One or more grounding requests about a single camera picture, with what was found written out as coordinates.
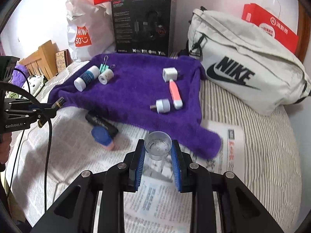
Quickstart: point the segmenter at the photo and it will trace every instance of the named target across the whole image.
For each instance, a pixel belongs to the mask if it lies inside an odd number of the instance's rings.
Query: nike swoosh
[[[229,79],[229,78],[226,78],[226,77],[223,77],[223,76],[220,76],[220,75],[216,74],[215,70],[214,70],[215,65],[216,65],[216,63],[211,65],[206,70],[206,74],[207,74],[208,77],[210,77],[210,78],[212,78],[214,80],[220,80],[220,81],[224,81],[224,82],[228,82],[228,83],[237,84],[237,85],[245,86],[245,87],[248,87],[248,88],[260,90],[260,89],[258,89],[256,87],[252,87],[252,86],[247,85],[245,82],[232,80],[232,79]]]

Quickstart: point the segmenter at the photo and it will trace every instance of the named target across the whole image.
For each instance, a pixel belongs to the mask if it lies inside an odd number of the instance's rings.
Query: blue gripper pad
[[[138,161],[137,167],[135,169],[134,187],[135,187],[136,191],[138,190],[138,188],[140,186],[140,182],[142,180],[142,171],[144,168],[145,154],[146,154],[146,150],[145,150],[145,146],[143,144],[141,147],[141,153],[140,153],[139,161]]]
[[[172,144],[172,148],[171,148],[171,158],[172,158],[175,185],[176,185],[177,190],[180,192],[181,191],[181,170],[180,170],[179,161],[178,161],[174,143]]]

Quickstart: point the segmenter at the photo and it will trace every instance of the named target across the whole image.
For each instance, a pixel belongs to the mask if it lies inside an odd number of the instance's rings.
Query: small white cylinder
[[[101,84],[106,85],[114,77],[114,72],[111,69],[106,69],[98,76],[98,80]]]
[[[158,113],[170,112],[171,105],[168,99],[160,99],[160,100],[157,100],[155,103],[156,103],[156,108],[157,108]]]
[[[73,84],[78,91],[82,92],[88,84],[98,78],[99,74],[99,68],[94,65],[87,69],[80,77],[76,78]]]

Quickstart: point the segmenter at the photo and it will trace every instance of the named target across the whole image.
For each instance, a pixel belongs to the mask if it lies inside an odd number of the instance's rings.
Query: newspaper
[[[128,152],[135,150],[138,139],[145,139],[149,133],[131,125],[114,123],[120,132],[114,139],[116,150],[109,152],[94,141],[91,136],[92,126],[85,121],[85,114],[86,110],[68,107],[60,109],[52,120],[52,147],[47,178],[48,207],[82,171],[97,173],[108,170],[122,162]],[[211,121],[203,121],[202,126],[222,137],[222,148],[217,157],[206,161],[193,155],[184,146],[181,149],[190,153],[193,161],[210,171],[222,174],[231,170],[243,181],[242,129]],[[32,226],[44,213],[43,183],[48,131],[48,125],[39,129],[35,123],[25,131],[13,176],[13,195]],[[15,143],[7,165],[8,181],[11,179],[17,146],[18,143]],[[189,232],[192,196],[176,190],[170,157],[165,160],[161,172],[157,168],[157,164],[149,169],[144,168],[138,191],[124,193],[125,232]],[[94,232],[97,232],[100,200],[99,197]]]

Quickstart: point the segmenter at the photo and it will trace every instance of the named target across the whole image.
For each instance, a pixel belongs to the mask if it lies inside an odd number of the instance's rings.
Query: human hand
[[[9,160],[10,143],[12,142],[12,132],[2,135],[2,142],[0,143],[0,163],[5,164]]]

